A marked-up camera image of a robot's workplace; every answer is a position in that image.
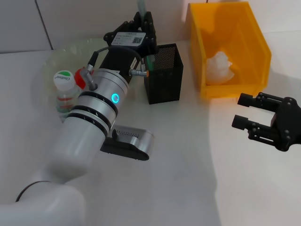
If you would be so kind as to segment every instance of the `label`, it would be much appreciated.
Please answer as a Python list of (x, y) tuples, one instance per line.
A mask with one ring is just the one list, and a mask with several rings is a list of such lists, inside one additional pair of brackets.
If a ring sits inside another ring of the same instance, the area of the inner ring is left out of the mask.
[(112, 42), (113, 46), (140, 46), (145, 33), (143, 32), (118, 32)]
[(134, 69), (136, 63), (137, 63), (137, 59), (135, 57), (134, 60), (133, 60), (133, 62), (132, 62), (132, 64), (131, 64), (131, 69)]
[(66, 78), (64, 76), (56, 76), (55, 79), (65, 79), (65, 80), (70, 80), (70, 78)]

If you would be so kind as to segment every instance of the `red cap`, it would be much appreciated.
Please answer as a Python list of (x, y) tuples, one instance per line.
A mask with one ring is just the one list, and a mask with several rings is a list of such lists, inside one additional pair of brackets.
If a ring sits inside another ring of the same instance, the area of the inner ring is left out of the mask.
[(78, 69), (78, 70), (75, 72), (74, 79), (75, 79), (76, 84), (77, 84), (81, 89), (84, 89), (85, 86), (86, 86), (86, 83), (85, 83), (85, 81), (83, 80), (83, 78), (81, 77), (81, 75), (80, 75), (80, 73), (79, 73), (81, 69), (82, 69), (82, 68)]

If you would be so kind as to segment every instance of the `connector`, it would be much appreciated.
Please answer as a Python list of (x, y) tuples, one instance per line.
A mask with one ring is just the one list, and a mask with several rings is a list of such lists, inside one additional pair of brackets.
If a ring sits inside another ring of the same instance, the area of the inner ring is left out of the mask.
[[(91, 67), (91, 65), (88, 65), (87, 68), (89, 67), (90, 70), (93, 70), (93, 67)], [(80, 75), (83, 78), (83, 80), (85, 81), (85, 83), (89, 86), (89, 90), (90, 91), (94, 91), (95, 89), (97, 89), (97, 84), (95, 84), (93, 82), (93, 78), (91, 76), (91, 71), (88, 70), (87, 68), (83, 68), (80, 70)]]
[(141, 76), (141, 77), (148, 77), (149, 76), (149, 71), (141, 72), (139, 70), (131, 69), (129, 71), (130, 76)]

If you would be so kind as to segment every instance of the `blue indicator light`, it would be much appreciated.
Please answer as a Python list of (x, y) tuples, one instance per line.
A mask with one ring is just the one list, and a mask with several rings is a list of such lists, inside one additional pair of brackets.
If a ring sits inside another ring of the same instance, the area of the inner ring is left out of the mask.
[(114, 93), (114, 94), (112, 95), (112, 101), (113, 101), (113, 103), (115, 103), (115, 104), (117, 104), (117, 103), (119, 102), (119, 96), (118, 96), (117, 93)]

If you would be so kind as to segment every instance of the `white plastic part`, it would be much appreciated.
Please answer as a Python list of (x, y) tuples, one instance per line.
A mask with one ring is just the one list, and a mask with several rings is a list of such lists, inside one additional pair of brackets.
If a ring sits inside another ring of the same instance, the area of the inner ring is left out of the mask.
[(231, 62), (224, 52), (217, 52), (214, 57), (207, 59), (206, 84), (220, 85), (233, 78), (234, 73), (230, 70)]
[(53, 82), (59, 91), (68, 91), (75, 86), (75, 79), (69, 71), (59, 71), (53, 76)]
[(86, 203), (74, 187), (40, 182), (19, 202), (0, 205), (1, 226), (84, 226)]
[(64, 184), (86, 174), (104, 140), (105, 135), (97, 126), (68, 117), (50, 152), (49, 161), (31, 182), (48, 180)]

